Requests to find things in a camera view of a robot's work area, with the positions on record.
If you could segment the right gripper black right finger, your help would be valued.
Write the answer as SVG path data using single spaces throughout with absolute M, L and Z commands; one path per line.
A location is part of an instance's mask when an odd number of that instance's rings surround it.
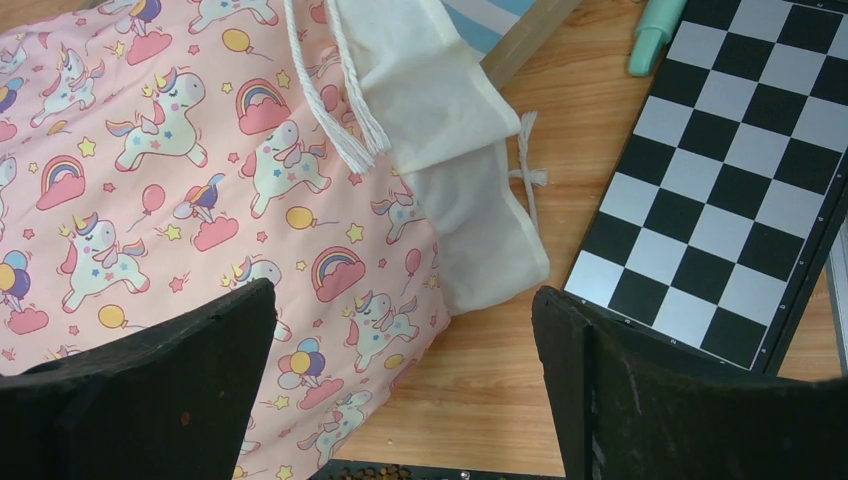
M 843 479 L 847 381 L 751 372 L 541 287 L 532 326 L 569 479 Z

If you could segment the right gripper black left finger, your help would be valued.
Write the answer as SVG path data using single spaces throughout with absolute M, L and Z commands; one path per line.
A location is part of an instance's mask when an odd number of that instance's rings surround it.
M 277 323 L 257 280 L 1 380 L 5 479 L 228 479 Z

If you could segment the pink unicorn drawstring bag blanket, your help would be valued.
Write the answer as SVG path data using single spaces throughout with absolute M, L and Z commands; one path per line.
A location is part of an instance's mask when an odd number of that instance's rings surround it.
M 1 36 L 1 372 L 256 280 L 239 479 L 317 473 L 455 315 L 548 277 L 438 1 L 107 1 Z

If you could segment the wooden striped pet bed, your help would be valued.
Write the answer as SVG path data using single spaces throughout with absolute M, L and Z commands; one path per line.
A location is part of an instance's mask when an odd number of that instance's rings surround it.
M 443 1 L 461 55 L 503 89 L 580 4 L 579 0 Z

